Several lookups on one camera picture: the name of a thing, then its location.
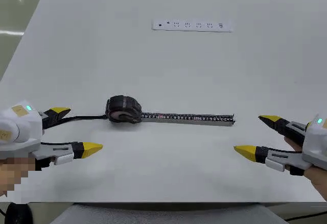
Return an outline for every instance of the electrical outlet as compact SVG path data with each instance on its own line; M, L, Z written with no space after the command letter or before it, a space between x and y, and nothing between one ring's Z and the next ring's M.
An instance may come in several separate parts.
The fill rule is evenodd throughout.
M232 32L230 24L210 20L153 20L153 30Z

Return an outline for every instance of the black cable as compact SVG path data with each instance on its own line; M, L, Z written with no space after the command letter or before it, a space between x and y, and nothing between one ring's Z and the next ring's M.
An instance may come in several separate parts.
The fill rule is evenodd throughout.
M52 124L51 126L47 127L47 128L52 128L54 126L63 124L63 123L67 123L70 121L77 121L77 120L93 120L93 119L107 119L107 115L101 115L101 116L75 116L75 117L70 117L70 118L62 118L60 119L58 122Z
M320 213L317 213L317 214L312 214L312 215L303 215L303 216L288 218L288 219L285 219L284 221L289 222L289 221L292 221L292 220L305 219L305 218L315 217L315 216L324 215L324 214L327 214L327 211L320 212Z
M3 216L6 216L5 212L3 212L2 209L0 209L0 213L1 213Z

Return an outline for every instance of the finger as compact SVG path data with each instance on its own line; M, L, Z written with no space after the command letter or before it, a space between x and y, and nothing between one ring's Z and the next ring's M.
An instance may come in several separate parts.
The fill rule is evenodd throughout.
M297 145L294 141L288 139L287 137L284 137L284 141L289 144L295 151L302 151L302 148Z

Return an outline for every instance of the white table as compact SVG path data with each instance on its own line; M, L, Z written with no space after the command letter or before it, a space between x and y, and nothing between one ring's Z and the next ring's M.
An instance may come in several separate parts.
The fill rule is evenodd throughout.
M2 107L101 115L117 94L152 112L236 114L233 127L78 121L46 142L104 144L31 172L2 201L323 201L304 177L233 146L290 149L259 114L326 109L326 0L40 0L0 83ZM233 33L152 31L158 18L231 20Z

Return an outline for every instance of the yellow fingertip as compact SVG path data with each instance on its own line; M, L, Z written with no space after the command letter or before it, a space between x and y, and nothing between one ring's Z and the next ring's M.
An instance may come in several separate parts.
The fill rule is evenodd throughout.
M256 146L234 146L234 150L237 151L243 157L256 162L255 160L255 150Z
M52 107L50 110L53 110L56 113L61 113L64 110L71 110L71 109L68 107Z
M82 159L91 156L92 154L100 151L103 148L103 145L92 143L92 142L83 142L84 152L82 155Z
M281 117L274 115L260 115L259 118L267 118L273 122L276 122L277 120L281 119Z

